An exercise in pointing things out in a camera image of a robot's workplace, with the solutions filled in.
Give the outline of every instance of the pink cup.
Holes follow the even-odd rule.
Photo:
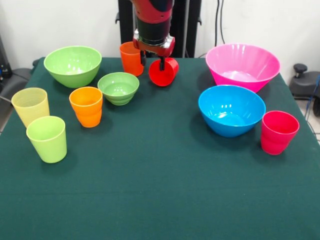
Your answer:
[[[284,111],[269,111],[262,118],[261,147],[270,155],[281,154],[299,130],[298,120]]]

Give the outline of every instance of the orange cup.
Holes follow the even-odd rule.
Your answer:
[[[128,41],[120,46],[122,66],[126,73],[140,76],[144,72],[141,64],[140,50],[135,48],[133,41]]]
[[[69,101],[82,126],[93,128],[100,123],[103,94],[98,88],[80,87],[70,94]]]

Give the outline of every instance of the small green bowl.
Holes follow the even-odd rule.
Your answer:
[[[62,85],[77,89],[87,86],[98,73],[102,56],[87,46],[67,46],[51,52],[44,67]]]
[[[114,72],[103,76],[98,82],[98,89],[105,98],[116,106],[126,105],[139,88],[139,79],[126,72]]]

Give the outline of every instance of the yellow cup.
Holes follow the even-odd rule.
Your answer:
[[[42,88],[22,89],[13,95],[11,103],[26,128],[34,120],[50,115],[48,94]]]

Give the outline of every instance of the pink bowl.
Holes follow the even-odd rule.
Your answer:
[[[214,47],[205,60],[217,85],[236,85],[255,93],[280,72],[280,62],[275,55],[249,44]]]

